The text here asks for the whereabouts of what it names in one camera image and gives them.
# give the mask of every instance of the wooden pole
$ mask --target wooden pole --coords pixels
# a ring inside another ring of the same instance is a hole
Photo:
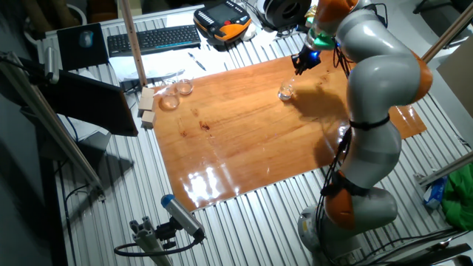
[[[140,77],[140,84],[141,86],[145,86],[148,82],[146,81],[145,69],[143,67],[143,62],[141,61],[140,45],[138,43],[138,37],[136,36],[135,24],[133,23],[132,11],[130,10],[130,3],[128,0],[120,0],[120,8],[123,14],[123,20],[125,21],[128,39],[130,40],[130,45],[132,47],[138,77]]]
[[[473,17],[473,3],[471,3],[460,17],[445,31],[445,33],[438,39],[438,41],[430,47],[430,49],[423,55],[422,60],[429,63],[432,58],[450,41],[452,38],[460,32],[465,25],[470,23]]]

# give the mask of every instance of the robotic arm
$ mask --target robotic arm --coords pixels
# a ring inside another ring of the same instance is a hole
[[[319,205],[299,217],[299,236],[311,251],[323,250],[324,239],[349,239],[397,217],[393,196],[373,188],[401,153],[401,136],[388,111],[420,100],[432,85],[427,65],[387,30],[370,0],[320,0],[304,47],[292,57],[296,74],[319,64],[322,50],[338,45],[357,63],[347,73],[351,127],[343,141],[350,149],[340,169],[327,177]]]

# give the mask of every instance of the blue object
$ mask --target blue object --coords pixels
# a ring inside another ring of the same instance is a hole
[[[167,194],[161,198],[161,205],[163,208],[166,208],[166,206],[176,197],[173,194]]]
[[[92,43],[92,37],[94,36],[94,33],[91,32],[90,30],[84,30],[81,35],[79,36],[79,45],[82,48],[89,48],[93,45]]]
[[[436,209],[440,205],[440,202],[443,199],[443,191],[445,190],[447,180],[448,176],[437,179],[427,189],[426,193],[423,195],[423,203],[427,207]]]
[[[315,51],[315,52],[312,52],[310,54],[310,57],[313,59],[313,60],[317,60],[317,58],[319,58],[319,55],[320,55],[320,51]]]

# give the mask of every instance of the black keyboard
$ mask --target black keyboard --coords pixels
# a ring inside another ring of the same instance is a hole
[[[200,45],[199,33],[195,25],[147,30],[137,33],[137,37],[142,55]],[[109,36],[106,40],[110,57],[132,55],[127,34]]]

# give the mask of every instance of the wall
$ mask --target wall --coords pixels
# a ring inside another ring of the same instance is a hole
[[[14,16],[0,16],[0,51],[30,58],[21,27],[15,26],[21,11],[14,8]],[[1,76],[0,90],[9,86]],[[42,226],[46,212],[35,128],[2,95],[0,158],[0,265],[52,265],[48,230]]]

